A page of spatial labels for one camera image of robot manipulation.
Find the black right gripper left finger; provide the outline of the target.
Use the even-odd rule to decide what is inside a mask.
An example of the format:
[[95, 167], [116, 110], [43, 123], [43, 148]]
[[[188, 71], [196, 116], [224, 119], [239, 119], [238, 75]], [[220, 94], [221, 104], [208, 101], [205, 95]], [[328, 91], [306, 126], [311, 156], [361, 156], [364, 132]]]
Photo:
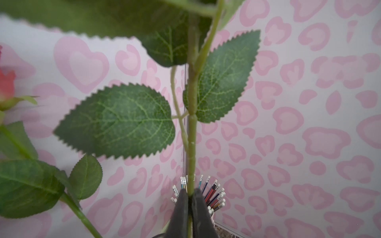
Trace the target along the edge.
[[180, 191], [174, 212], [164, 238], [186, 238], [188, 235], [189, 197], [183, 188]]

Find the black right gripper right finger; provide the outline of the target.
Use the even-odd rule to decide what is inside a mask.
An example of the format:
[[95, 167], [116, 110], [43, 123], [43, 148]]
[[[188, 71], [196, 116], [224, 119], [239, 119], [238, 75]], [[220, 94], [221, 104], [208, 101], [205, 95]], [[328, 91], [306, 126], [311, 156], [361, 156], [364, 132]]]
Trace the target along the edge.
[[219, 238], [199, 188], [195, 188], [192, 195], [191, 217], [193, 238]]

